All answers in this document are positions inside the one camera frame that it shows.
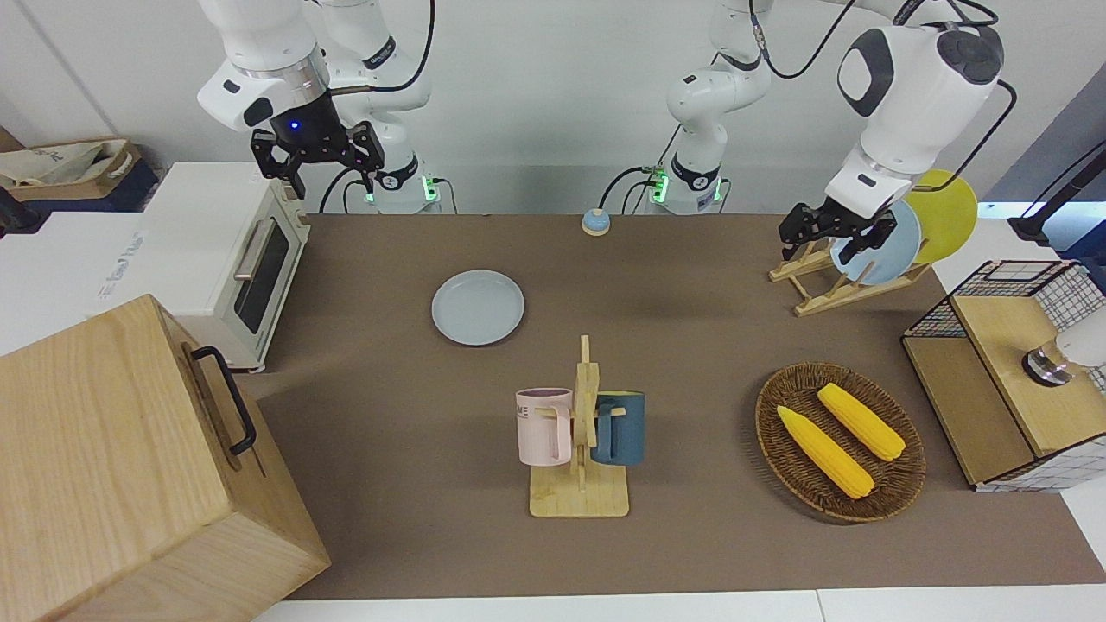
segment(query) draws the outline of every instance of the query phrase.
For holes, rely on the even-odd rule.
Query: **wooden mug holder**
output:
[[[921,240],[921,246],[919,251],[925,248],[928,240]],[[811,274],[814,272],[821,272],[822,270],[835,269],[833,265],[833,257],[830,255],[830,246],[833,243],[832,240],[827,240],[824,248],[815,250],[815,247],[821,242],[814,241],[806,245],[803,252],[794,259],[789,261],[781,261],[774,270],[768,273],[769,280],[773,283],[787,280],[791,284],[795,287],[799,294],[803,297],[803,301],[795,305],[795,315],[802,318],[804,315],[812,315],[814,313],[821,313],[822,311],[828,311],[831,309],[836,309],[838,307],[844,307],[846,304],[852,304],[854,302],[872,298],[874,296],[879,296],[881,293],[887,293],[889,291],[895,291],[907,286],[911,286],[917,282],[918,279],[925,274],[932,265],[930,263],[914,263],[904,272],[900,277],[894,281],[888,281],[886,283],[880,283],[878,286],[865,286],[858,281],[863,281],[868,274],[868,271],[875,266],[874,262],[865,266],[860,276],[857,277],[856,281],[849,280],[845,274],[842,274],[834,282],[833,287],[826,290],[825,293],[817,296],[812,296],[803,283],[799,281],[799,277],[803,274]]]
[[[530,467],[531,516],[617,518],[629,514],[626,467],[592,459],[591,448],[597,445],[595,402],[598,394],[599,364],[592,362],[588,336],[581,335],[572,408],[572,460],[552,467]]]

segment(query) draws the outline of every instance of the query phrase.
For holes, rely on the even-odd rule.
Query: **pink mug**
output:
[[[514,394],[519,459],[556,466],[572,458],[572,391],[525,388]]]

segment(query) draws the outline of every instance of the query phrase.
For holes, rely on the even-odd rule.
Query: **brown table mat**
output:
[[[940,299],[932,274],[797,319],[765,277],[778,216],[614,220],[599,239],[574,216],[313,220],[269,371],[242,377],[334,560],[292,598],[1106,580],[1058,495],[964,483],[898,341]],[[430,299],[476,268],[514,279],[526,312],[470,349]],[[531,518],[513,392],[572,386],[582,333],[604,388],[647,393],[646,462],[626,518]],[[801,361],[852,367],[911,415],[929,474],[898,517],[820,522],[765,467],[757,393]]]

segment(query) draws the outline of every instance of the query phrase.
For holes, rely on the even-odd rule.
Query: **woven tray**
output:
[[[906,440],[902,455],[890,463],[877,458],[818,401],[827,383],[852,393]],[[876,483],[870,495],[853,500],[842,493],[787,434],[776,405],[805,415],[860,464]],[[769,466],[783,485],[806,505],[848,522],[870,522],[897,515],[918,497],[926,479],[921,438],[902,407],[876,383],[841,365],[802,363],[772,375],[757,397],[757,438]]]

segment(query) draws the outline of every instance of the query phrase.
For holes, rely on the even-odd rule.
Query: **yellow corn cob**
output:
[[[831,382],[818,391],[818,400],[880,459],[891,462],[902,455],[906,440],[849,392]]]
[[[786,406],[776,406],[775,412],[803,453],[810,456],[843,493],[853,499],[859,499],[876,487],[868,471],[864,470],[853,456],[846,454],[814,422]]]

